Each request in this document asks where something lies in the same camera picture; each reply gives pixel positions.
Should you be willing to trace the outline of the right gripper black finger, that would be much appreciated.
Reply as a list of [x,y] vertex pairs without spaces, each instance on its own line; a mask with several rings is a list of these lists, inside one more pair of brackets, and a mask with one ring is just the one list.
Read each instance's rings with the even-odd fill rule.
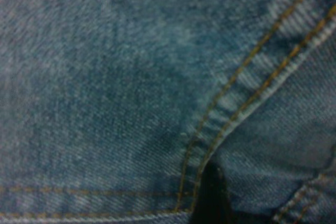
[[234,223],[223,170],[209,162],[203,172],[198,197],[190,217],[192,224]]

